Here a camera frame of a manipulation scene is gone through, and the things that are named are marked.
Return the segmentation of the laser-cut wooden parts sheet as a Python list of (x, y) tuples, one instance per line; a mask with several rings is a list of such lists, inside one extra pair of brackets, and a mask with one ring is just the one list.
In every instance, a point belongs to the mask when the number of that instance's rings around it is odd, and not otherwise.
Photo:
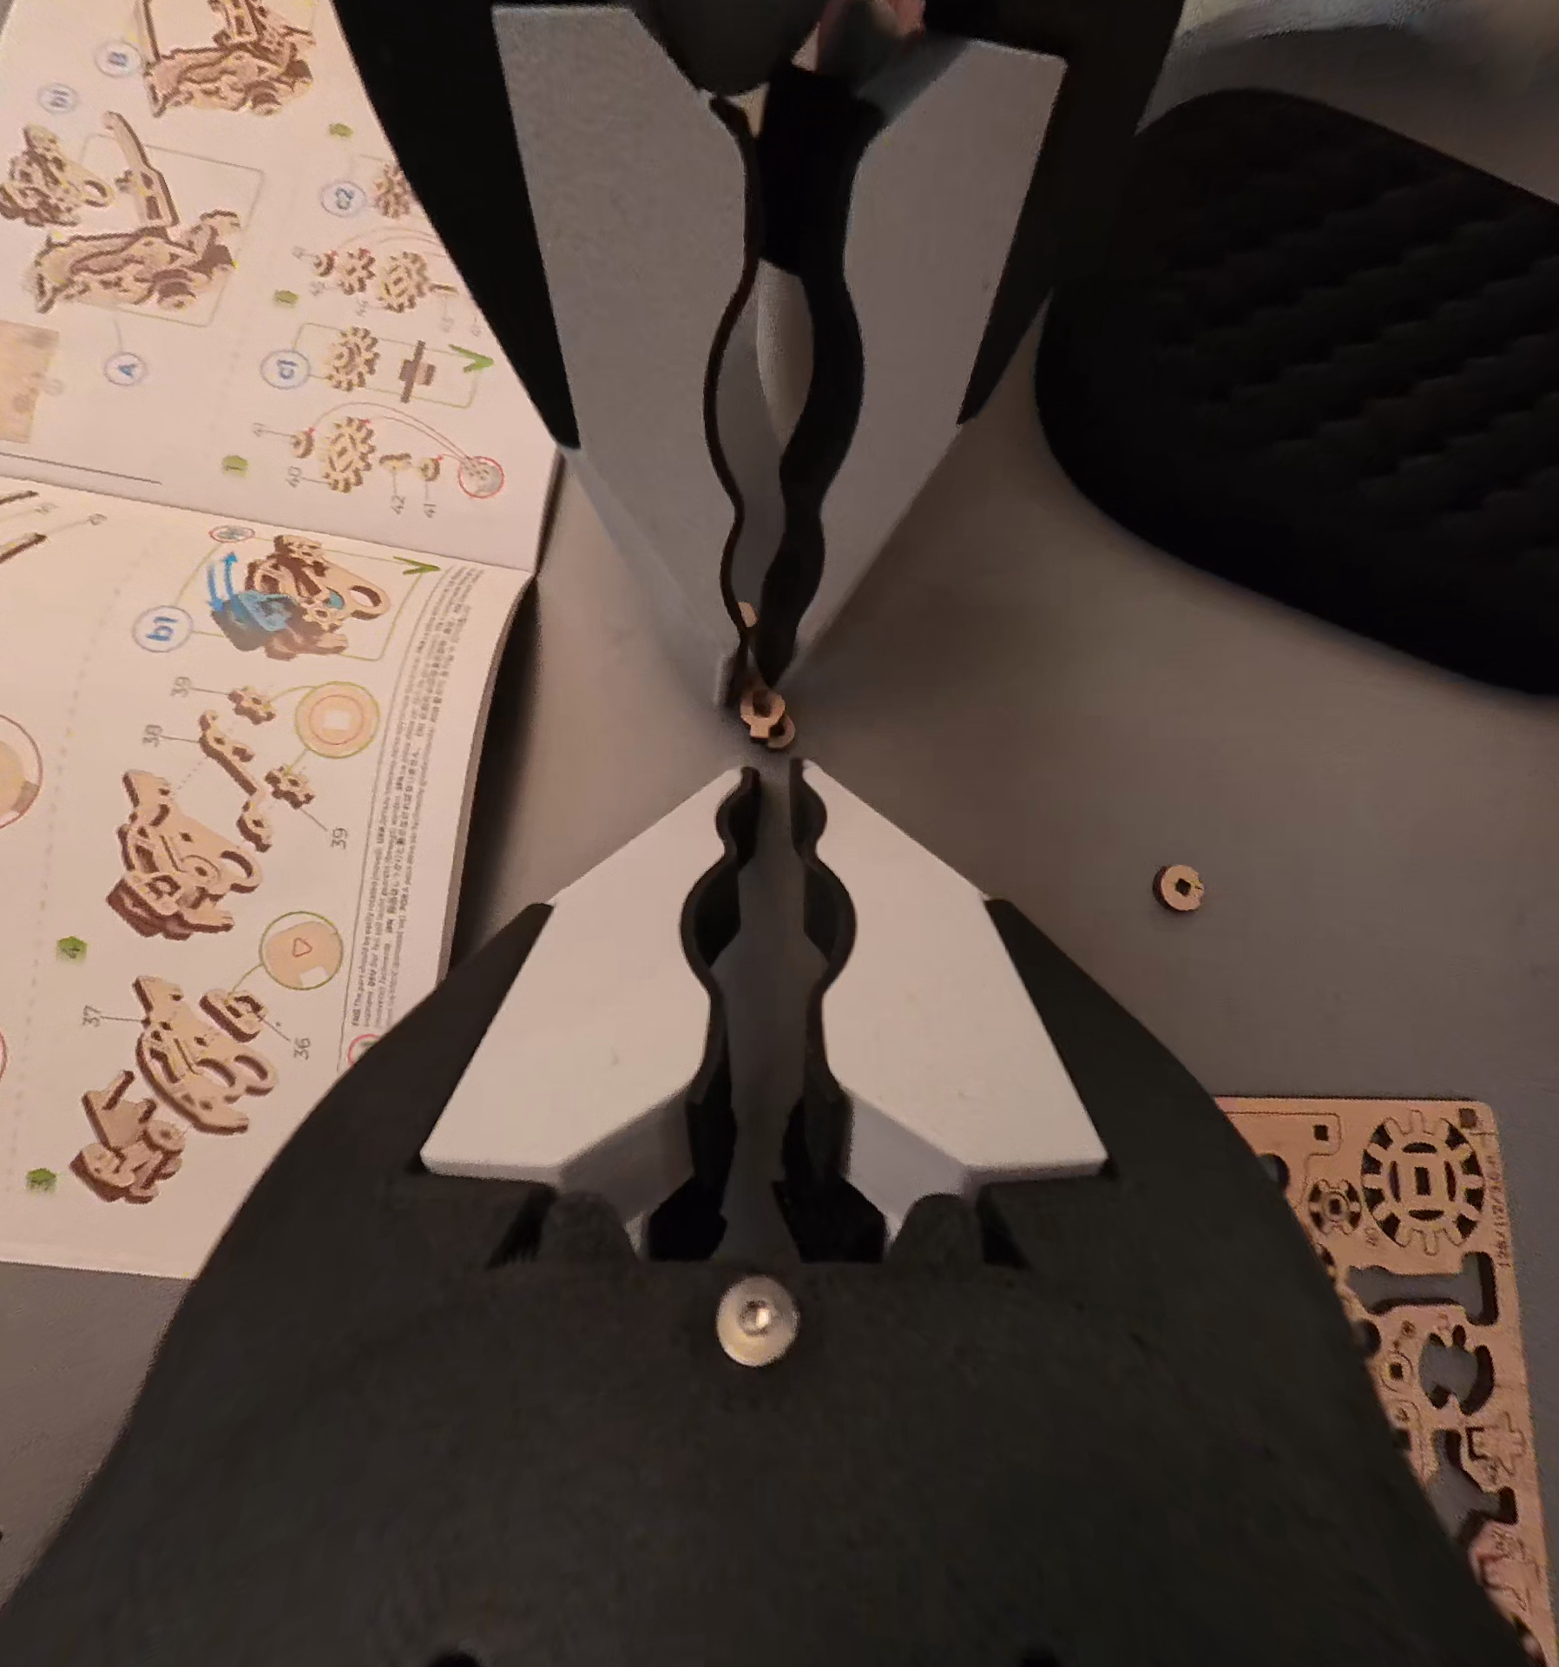
[(1495, 1110), (1468, 1096), (1224, 1096), (1367, 1352), (1398, 1448), (1536, 1665), (1559, 1662)]

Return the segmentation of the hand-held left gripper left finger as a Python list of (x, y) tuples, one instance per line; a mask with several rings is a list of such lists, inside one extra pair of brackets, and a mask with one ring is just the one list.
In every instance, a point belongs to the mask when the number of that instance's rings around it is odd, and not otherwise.
[(759, 773), (729, 770), (563, 887), (420, 1160), (661, 1207), (734, 1149), (714, 959), (741, 930)]

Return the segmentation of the black quilted cushion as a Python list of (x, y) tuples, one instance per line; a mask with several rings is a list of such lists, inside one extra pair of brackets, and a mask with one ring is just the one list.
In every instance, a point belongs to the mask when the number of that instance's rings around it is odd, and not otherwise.
[(1146, 544), (1559, 697), (1559, 204), (1311, 99), (1197, 96), (1135, 138), (1034, 391)]

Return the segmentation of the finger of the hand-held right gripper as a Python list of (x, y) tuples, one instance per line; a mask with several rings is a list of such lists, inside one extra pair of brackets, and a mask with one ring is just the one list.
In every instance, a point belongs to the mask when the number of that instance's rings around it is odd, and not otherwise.
[(1050, 52), (911, 36), (770, 85), (770, 680), (840, 613), (963, 425), (1064, 79)]
[(758, 187), (748, 101), (630, 8), (498, 8), (575, 417), (572, 465), (698, 692), (751, 672)]

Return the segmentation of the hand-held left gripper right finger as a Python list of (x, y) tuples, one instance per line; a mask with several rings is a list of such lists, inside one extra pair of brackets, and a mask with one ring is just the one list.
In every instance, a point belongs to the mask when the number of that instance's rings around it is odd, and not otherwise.
[(819, 765), (802, 807), (845, 889), (849, 955), (825, 989), (825, 1063), (849, 1100), (845, 1180), (874, 1207), (1090, 1178), (1105, 1146), (988, 899)]

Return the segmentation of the open instruction booklet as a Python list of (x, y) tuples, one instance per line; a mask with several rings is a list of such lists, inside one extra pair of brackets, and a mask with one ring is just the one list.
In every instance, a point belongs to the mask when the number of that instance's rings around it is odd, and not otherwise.
[(329, 2), (0, 28), (0, 1262), (190, 1277), (442, 976), (560, 454)]

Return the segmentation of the small wooden key-shaped part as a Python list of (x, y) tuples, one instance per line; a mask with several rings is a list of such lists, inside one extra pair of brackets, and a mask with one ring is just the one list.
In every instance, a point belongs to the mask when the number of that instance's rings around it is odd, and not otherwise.
[(736, 666), (736, 708), (741, 722), (751, 730), (752, 719), (766, 713), (784, 713), (789, 712), (789, 708), (784, 694), (766, 682), (756, 662), (756, 628), (759, 622), (758, 610), (742, 600), (738, 601), (738, 613), (742, 626), (742, 645)]

